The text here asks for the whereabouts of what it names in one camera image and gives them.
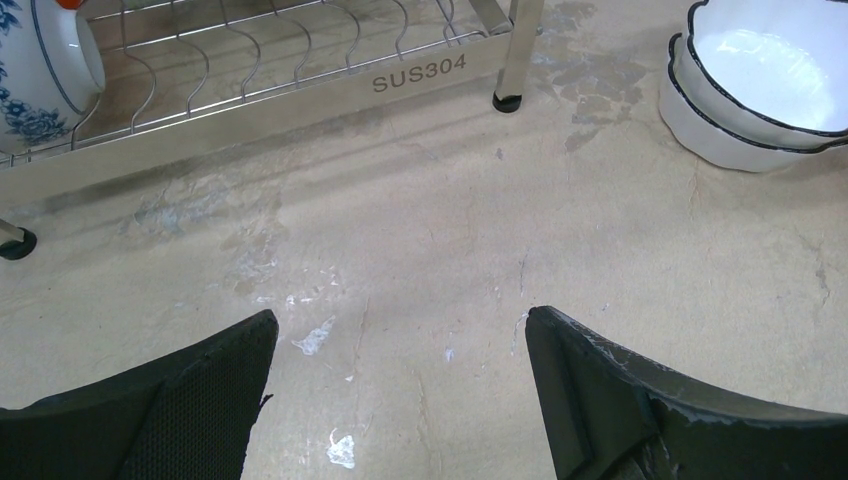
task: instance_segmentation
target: metal wire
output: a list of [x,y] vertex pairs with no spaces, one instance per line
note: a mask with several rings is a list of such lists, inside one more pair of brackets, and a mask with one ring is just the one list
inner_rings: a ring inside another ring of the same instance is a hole
[[[55,155],[56,153],[62,153],[64,151],[67,151],[68,148],[70,148],[71,150],[74,150],[74,149],[77,149],[77,148],[82,148],[82,147],[85,147],[85,146],[102,143],[104,141],[114,140],[114,139],[117,139],[117,138],[120,138],[120,137],[123,137],[123,136],[126,136],[126,135],[133,135],[133,134],[138,133],[138,132],[143,131],[143,130],[149,130],[149,129],[152,129],[152,128],[157,128],[157,127],[161,127],[161,126],[168,125],[168,124],[181,123],[181,122],[186,121],[188,119],[191,119],[191,118],[193,118],[197,115],[210,114],[210,113],[217,111],[219,109],[222,109],[222,108],[229,108],[229,107],[232,107],[232,106],[235,106],[235,105],[238,105],[238,104],[247,103],[248,101],[258,100],[259,98],[263,98],[263,97],[268,96],[268,95],[279,94],[279,93],[282,93],[283,90],[288,89],[288,88],[298,89],[298,88],[301,88],[301,86],[304,83],[307,83],[307,82],[327,79],[329,77],[333,77],[335,75],[340,75],[340,74],[352,75],[355,71],[357,71],[359,69],[362,69],[364,67],[368,67],[368,66],[380,63],[380,62],[384,62],[384,61],[392,60],[392,59],[403,60],[404,56],[407,56],[407,55],[410,55],[410,54],[413,54],[413,53],[421,52],[421,51],[428,50],[428,49],[438,48],[438,47],[445,47],[445,46],[450,47],[454,43],[460,44],[460,43],[463,43],[464,41],[468,41],[472,38],[486,38],[488,36],[486,34],[486,32],[484,32],[482,30],[474,30],[474,31],[470,31],[470,32],[467,32],[467,33],[462,33],[462,34],[457,33],[456,27],[453,24],[454,15],[455,15],[454,0],[449,0],[448,8],[445,8],[445,6],[442,4],[442,0],[435,0],[436,4],[438,5],[439,10],[442,13],[442,16],[445,19],[445,25],[444,25],[444,28],[442,29],[442,36],[444,37],[444,39],[439,40],[439,41],[433,41],[433,42],[430,42],[430,43],[427,43],[427,44],[424,44],[424,45],[418,45],[418,46],[413,47],[413,48],[404,49],[401,46],[401,42],[403,41],[403,39],[404,39],[405,35],[407,34],[409,27],[410,27],[409,12],[407,11],[404,4],[402,3],[403,0],[391,0],[395,5],[397,5],[401,9],[401,12],[403,13],[403,26],[401,27],[400,33],[398,34],[398,36],[394,40],[394,53],[387,54],[387,55],[381,56],[379,58],[371,58],[369,60],[365,60],[365,61],[355,63],[355,62],[352,61],[351,57],[352,57],[354,51],[356,50],[356,48],[358,47],[358,45],[360,44],[360,41],[362,39],[362,25],[360,24],[359,18],[352,11],[350,11],[349,9],[347,9],[343,6],[331,3],[331,0],[314,0],[314,1],[307,2],[307,3],[294,5],[294,6],[290,6],[290,7],[284,7],[284,8],[278,8],[275,0],[269,0],[268,4],[270,6],[270,11],[260,12],[260,13],[257,13],[255,15],[246,16],[244,18],[238,18],[238,19],[230,19],[229,16],[228,16],[226,6],[224,5],[224,0],[219,0],[218,3],[219,3],[220,14],[221,14],[221,19],[222,19],[221,23],[208,25],[208,26],[204,26],[204,27],[201,27],[201,28],[195,28],[195,29],[191,29],[191,30],[182,30],[180,28],[180,25],[179,25],[179,22],[178,22],[178,19],[177,19],[178,12],[176,11],[176,5],[185,3],[187,1],[189,1],[189,0],[164,0],[163,3],[159,3],[159,4],[155,4],[155,5],[148,5],[148,6],[145,6],[145,7],[139,8],[139,9],[134,9],[134,10],[127,9],[126,6],[124,5],[124,2],[122,1],[121,2],[121,11],[119,13],[104,15],[104,16],[96,17],[94,19],[89,20],[89,22],[91,22],[91,23],[106,21],[106,20],[109,20],[109,19],[120,20],[121,45],[119,47],[116,47],[116,48],[109,48],[107,50],[104,50],[103,53],[119,52],[122,55],[126,56],[127,58],[133,60],[134,62],[137,62],[137,63],[143,65],[145,67],[145,69],[147,70],[148,74],[150,75],[150,79],[151,79],[150,91],[149,91],[145,101],[142,103],[142,105],[133,112],[132,118],[129,122],[129,126],[121,127],[121,128],[118,128],[118,129],[115,129],[113,131],[109,131],[109,132],[106,132],[106,133],[97,134],[97,135],[91,136],[89,138],[79,138],[81,127],[86,122],[88,122],[89,119],[92,118],[92,116],[94,115],[94,113],[96,111],[103,110],[103,108],[104,108],[101,105],[101,99],[98,98],[98,101],[95,104],[95,107],[88,113],[88,115],[83,119],[83,121],[80,122],[73,129],[71,138],[67,143],[64,143],[62,145],[53,145],[53,146],[46,147],[46,148],[36,149],[34,152],[31,152],[31,153],[28,152],[27,154],[21,154],[21,155],[15,155],[15,156],[5,156],[5,158],[0,157],[0,170],[5,168],[4,165],[7,165],[8,167],[13,167],[15,165],[18,165],[20,163],[21,157],[26,157],[27,161],[31,161],[33,157],[35,157],[35,158],[49,157],[49,156]],[[331,7],[331,8],[338,9],[338,10],[342,11],[345,14],[345,16],[350,18],[350,20],[353,22],[353,25],[356,28],[356,35],[355,35],[352,43],[350,44],[350,47],[347,49],[347,52],[345,54],[345,65],[344,65],[344,67],[335,68],[335,69],[332,69],[332,70],[329,70],[329,71],[324,71],[324,72],[321,72],[321,73],[317,73],[317,74],[314,74],[314,75],[304,77],[302,75],[302,69],[304,68],[305,64],[309,61],[309,59],[311,58],[311,56],[314,52],[313,34],[312,34],[312,32],[310,32],[309,28],[307,28],[301,22],[299,22],[298,20],[296,20],[294,18],[288,18],[288,15],[286,15],[286,14],[290,13],[290,12],[296,10],[296,9],[301,9],[301,8],[310,7],[310,6]],[[136,43],[129,43],[127,41],[126,18],[131,16],[131,15],[138,15],[140,12],[144,12],[144,11],[148,11],[148,10],[152,10],[152,9],[158,9],[160,7],[170,7],[171,14],[174,17],[173,18],[174,34],[168,35],[168,36],[163,36],[163,37],[160,37],[160,38],[151,39],[151,40],[140,41],[140,42],[136,42]],[[260,18],[268,17],[270,15],[274,15],[275,17],[279,18],[280,20],[283,20],[287,23],[293,24],[295,27],[297,27],[297,29],[300,32],[303,33],[303,35],[306,39],[306,50],[303,54],[303,57],[300,59],[300,61],[297,63],[297,65],[294,68],[293,78],[292,78],[291,81],[288,81],[288,82],[280,84],[280,85],[273,85],[273,86],[270,86],[270,87],[261,88],[261,89],[257,89],[257,90],[254,90],[252,92],[249,92],[249,91],[247,91],[248,84],[251,82],[251,80],[256,75],[256,73],[259,69],[259,66],[261,64],[262,48],[261,48],[259,42],[256,40],[256,38],[254,38],[252,35],[250,35],[246,32],[243,32],[239,29],[233,28],[233,27],[236,26],[236,25],[239,25],[241,23],[244,23],[244,22],[257,20],[257,19],[260,19]],[[209,55],[201,47],[199,47],[195,43],[192,43],[192,42],[186,40],[185,37],[190,37],[191,35],[195,35],[195,34],[202,33],[202,32],[208,32],[208,31],[220,29],[220,28],[227,29],[227,30],[229,30],[233,33],[244,36],[248,40],[250,40],[250,42],[253,44],[254,48],[256,49],[256,61],[254,62],[253,66],[251,67],[251,69],[248,72],[248,74],[246,75],[246,77],[242,80],[240,92],[239,92],[238,96],[235,96],[235,97],[232,97],[232,98],[227,98],[227,99],[224,99],[224,100],[220,100],[220,101],[210,103],[210,104],[207,104],[207,105],[192,106],[192,100],[195,99],[198,92],[200,92],[201,89],[203,89],[204,86],[208,83],[208,80],[209,80],[209,77],[210,77],[211,60],[210,60]],[[157,85],[158,85],[157,75],[156,75],[156,71],[147,62],[145,62],[144,60],[142,60],[138,56],[133,55],[132,53],[130,53],[130,51],[134,48],[139,48],[139,47],[147,46],[147,45],[154,45],[154,44],[157,44],[157,43],[170,41],[170,40],[174,40],[176,42],[184,44],[184,45],[190,47],[191,49],[193,49],[194,51],[198,52],[201,55],[201,57],[203,58],[204,73],[202,75],[202,78],[199,80],[197,86],[192,90],[192,92],[186,98],[184,111],[141,122],[141,121],[139,121],[140,115],[150,106],[150,104],[151,104],[151,102],[152,102],[152,100],[153,100],[153,98],[156,94]]]

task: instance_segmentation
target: ceramic bowl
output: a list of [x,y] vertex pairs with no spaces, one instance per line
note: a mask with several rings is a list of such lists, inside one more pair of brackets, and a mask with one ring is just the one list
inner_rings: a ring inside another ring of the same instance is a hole
[[55,0],[0,0],[0,151],[66,137],[105,84],[94,35],[76,11]]
[[795,148],[848,138],[848,4],[704,0],[688,23],[678,80],[721,125]]
[[784,148],[747,139],[722,127],[687,97],[677,81],[675,66],[685,49],[683,34],[672,36],[668,48],[668,71],[660,87],[660,115],[681,145],[708,162],[733,170],[767,172],[814,158],[829,148],[845,150],[848,145],[840,142],[811,149]]

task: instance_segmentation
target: orange object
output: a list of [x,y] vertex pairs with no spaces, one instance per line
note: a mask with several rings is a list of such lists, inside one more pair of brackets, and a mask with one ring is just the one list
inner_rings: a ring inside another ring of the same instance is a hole
[[85,0],[56,0],[59,5],[63,8],[67,8],[68,10],[78,9],[84,1]]

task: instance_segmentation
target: worn surface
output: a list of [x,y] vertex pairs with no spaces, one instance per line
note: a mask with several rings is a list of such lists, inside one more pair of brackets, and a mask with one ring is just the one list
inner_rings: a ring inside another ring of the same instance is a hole
[[0,215],[41,241],[0,264],[0,405],[270,307],[245,479],[552,478],[517,324],[551,304],[695,378],[848,413],[845,159],[697,160],[656,108],[686,5],[549,3],[515,115],[488,78]]

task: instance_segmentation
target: black rubber foot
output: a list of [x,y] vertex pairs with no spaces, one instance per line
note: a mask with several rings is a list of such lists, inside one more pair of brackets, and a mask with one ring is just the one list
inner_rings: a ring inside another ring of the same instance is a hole
[[29,230],[22,228],[24,231],[24,241],[11,241],[0,245],[0,257],[6,260],[20,260],[35,250],[35,245],[38,243],[38,237]]
[[521,106],[521,95],[506,97],[501,100],[496,93],[492,95],[492,105],[495,106],[495,110],[501,113],[515,113]]

